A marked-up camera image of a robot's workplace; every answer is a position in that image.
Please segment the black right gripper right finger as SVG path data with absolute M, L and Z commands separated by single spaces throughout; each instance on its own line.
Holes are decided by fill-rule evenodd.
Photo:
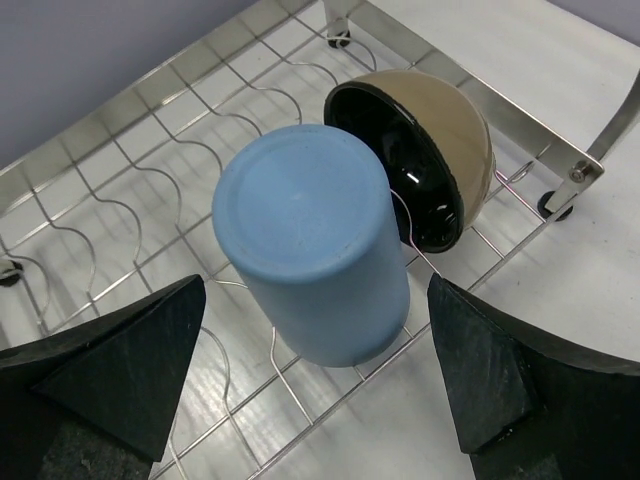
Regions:
M 476 478 L 638 478 L 638 363 L 515 318 L 438 274 L 427 303 Z

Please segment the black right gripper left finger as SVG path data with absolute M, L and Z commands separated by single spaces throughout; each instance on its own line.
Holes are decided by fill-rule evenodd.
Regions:
M 4 479 L 146 479 L 162 460 L 204 317 L 187 276 L 1 352 Z

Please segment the black and tan bowl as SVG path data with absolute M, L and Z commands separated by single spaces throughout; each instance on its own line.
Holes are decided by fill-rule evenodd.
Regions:
M 487 121 L 459 88 L 414 70 L 369 73 L 329 92 L 323 120 L 379 158 L 403 243 L 446 252 L 479 215 L 496 162 Z

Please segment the blue plastic cup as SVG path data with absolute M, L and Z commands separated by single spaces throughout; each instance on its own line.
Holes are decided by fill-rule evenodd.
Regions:
M 332 368 L 401 332 L 410 290 L 391 189 L 355 136 L 301 124 L 253 140 L 212 200 L 219 246 L 284 343 Z

